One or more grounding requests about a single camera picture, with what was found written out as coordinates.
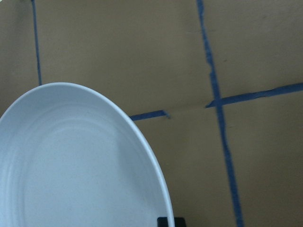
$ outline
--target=blue line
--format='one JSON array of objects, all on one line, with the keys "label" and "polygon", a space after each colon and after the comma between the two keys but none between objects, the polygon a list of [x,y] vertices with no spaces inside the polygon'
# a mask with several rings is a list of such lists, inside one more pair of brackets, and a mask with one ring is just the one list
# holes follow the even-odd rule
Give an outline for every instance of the blue line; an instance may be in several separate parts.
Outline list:
[{"label": "blue line", "polygon": [[238,195],[235,172],[234,172],[233,164],[232,164],[232,155],[231,155],[231,152],[230,152],[230,150],[228,148],[228,144],[227,144],[225,119],[224,119],[224,112],[223,112],[223,107],[222,107],[222,103],[221,103],[220,90],[219,90],[217,75],[216,75],[216,71],[215,71],[215,67],[214,67],[213,55],[212,55],[211,47],[210,47],[210,44],[209,44],[209,41],[207,38],[206,28],[204,25],[204,6],[203,6],[202,0],[197,0],[197,7],[198,7],[201,28],[202,28],[202,36],[203,36],[206,60],[209,64],[209,66],[211,67],[211,72],[210,72],[209,76],[210,76],[213,94],[214,94],[214,103],[216,105],[216,112],[217,112],[217,118],[218,118],[218,122],[219,122],[220,135],[221,135],[221,140],[222,140],[222,145],[223,145],[223,150],[224,150],[225,164],[226,164],[226,169],[227,169],[227,174],[228,174],[228,179],[229,179],[229,187],[230,187],[231,194],[232,194],[233,211],[234,211],[234,214],[236,217],[237,227],[243,227],[244,221],[242,218],[241,204],[240,204],[240,199],[239,199],[239,195]]},{"label": "blue line", "polygon": [[[287,86],[283,86],[283,87],[277,87],[275,89],[267,90],[267,91],[259,91],[259,92],[246,93],[246,94],[242,94],[242,95],[226,97],[226,98],[221,99],[221,103],[222,103],[222,105],[227,105],[227,104],[232,104],[232,103],[249,101],[249,100],[253,100],[256,98],[278,96],[278,95],[283,95],[283,94],[288,94],[288,93],[298,92],[298,91],[303,91],[303,83],[291,84],[291,85],[287,85]],[[206,108],[214,107],[214,106],[216,106],[215,101],[212,101],[211,103],[209,103],[206,106]]]},{"label": "blue line", "polygon": [[167,116],[168,118],[170,118],[169,114],[164,110],[157,110],[157,111],[148,112],[148,113],[144,113],[144,114],[142,113],[142,114],[138,114],[138,115],[133,115],[133,116],[130,116],[130,118],[133,121],[138,121],[138,120],[144,120],[144,119],[148,119],[148,118],[161,117],[161,116]]},{"label": "blue line", "polygon": [[40,55],[39,55],[39,43],[38,43],[36,4],[35,4],[35,0],[31,0],[31,1],[32,1],[32,6],[33,6],[35,46],[36,46],[36,57],[37,57],[37,70],[38,70],[38,80],[39,80],[39,86],[40,86],[40,85],[42,85],[42,77],[41,77],[41,69],[40,69]]}]

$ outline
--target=painter's tape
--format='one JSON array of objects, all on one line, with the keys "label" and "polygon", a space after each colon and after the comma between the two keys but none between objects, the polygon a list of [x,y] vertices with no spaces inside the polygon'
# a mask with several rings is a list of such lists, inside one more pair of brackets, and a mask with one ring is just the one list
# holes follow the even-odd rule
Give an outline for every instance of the painter's tape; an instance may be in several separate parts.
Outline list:
[{"label": "painter's tape", "polygon": [[224,150],[225,164],[226,164],[228,180],[229,180],[229,187],[230,187],[231,194],[232,194],[233,210],[234,210],[234,214],[236,217],[237,227],[243,227],[244,221],[242,218],[241,204],[240,204],[238,188],[237,188],[235,173],[234,173],[233,164],[232,164],[232,155],[231,155],[231,152],[230,152],[228,144],[227,144],[225,119],[224,119],[224,112],[223,112],[223,107],[222,107],[222,103],[221,103],[220,90],[219,90],[218,80],[217,80],[217,76],[216,76],[216,72],[215,72],[212,50],[211,50],[211,47],[210,47],[210,44],[209,44],[209,41],[207,38],[206,28],[204,25],[204,6],[203,6],[202,0],[197,0],[197,6],[198,6],[200,23],[201,23],[206,60],[209,64],[209,66],[211,67],[211,72],[210,72],[209,76],[210,76],[213,94],[214,94],[214,103],[216,106],[217,118],[218,118],[218,122],[219,122],[220,135],[221,135],[221,140],[222,140],[222,145],[223,145],[223,150]]},{"label": "painter's tape", "polygon": [[[278,96],[278,95],[283,95],[283,94],[288,94],[288,93],[298,92],[298,91],[303,91],[303,83],[292,84],[292,85],[287,85],[287,86],[283,86],[283,87],[277,87],[275,89],[267,90],[267,91],[246,93],[246,94],[242,94],[242,95],[222,98],[221,104],[227,105],[227,104],[232,104],[232,103],[239,103],[239,102],[249,101],[249,100],[256,99],[256,98]],[[206,108],[214,107],[214,106],[216,106],[215,101],[212,101],[211,103],[209,103],[206,106]]]},{"label": "painter's tape", "polygon": [[39,81],[39,86],[40,86],[40,85],[42,85],[42,76],[41,76],[41,68],[40,68],[40,54],[39,54],[39,42],[38,42],[36,4],[35,4],[35,0],[31,0],[31,1],[32,1],[33,18],[34,18],[34,33],[35,33],[35,47],[36,47],[36,58],[37,58],[38,81]]},{"label": "painter's tape", "polygon": [[130,118],[133,121],[139,121],[139,120],[149,119],[149,118],[153,118],[153,117],[161,117],[161,116],[167,116],[168,118],[170,118],[169,114],[164,110],[157,110],[157,111],[148,112],[148,113],[144,113],[144,114],[142,113],[142,114],[138,114],[138,115],[133,115],[133,116],[130,116]]}]

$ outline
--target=round white object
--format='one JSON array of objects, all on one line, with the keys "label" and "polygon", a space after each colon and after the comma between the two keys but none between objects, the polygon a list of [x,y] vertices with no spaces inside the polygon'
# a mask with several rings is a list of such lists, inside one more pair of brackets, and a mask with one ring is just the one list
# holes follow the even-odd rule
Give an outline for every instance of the round white object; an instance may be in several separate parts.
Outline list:
[{"label": "round white object", "polygon": [[51,83],[1,117],[1,227],[156,227],[158,217],[174,226],[160,166],[106,97]]}]

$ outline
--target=black object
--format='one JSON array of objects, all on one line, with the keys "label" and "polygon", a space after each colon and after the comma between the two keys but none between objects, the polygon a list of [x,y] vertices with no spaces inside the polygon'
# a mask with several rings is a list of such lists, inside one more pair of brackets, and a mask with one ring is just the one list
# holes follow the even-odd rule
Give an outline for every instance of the black object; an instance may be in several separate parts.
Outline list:
[{"label": "black object", "polygon": [[[157,219],[158,227],[169,227],[167,217],[159,217]],[[184,218],[175,218],[175,227],[186,227]]]}]

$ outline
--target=white dish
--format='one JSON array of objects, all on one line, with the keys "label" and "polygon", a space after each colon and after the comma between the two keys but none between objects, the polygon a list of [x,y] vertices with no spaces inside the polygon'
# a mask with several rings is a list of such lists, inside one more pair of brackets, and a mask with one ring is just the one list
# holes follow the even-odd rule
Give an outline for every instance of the white dish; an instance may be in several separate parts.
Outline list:
[{"label": "white dish", "polygon": [[46,84],[1,117],[1,227],[156,227],[157,217],[174,226],[159,164],[98,92]]}]

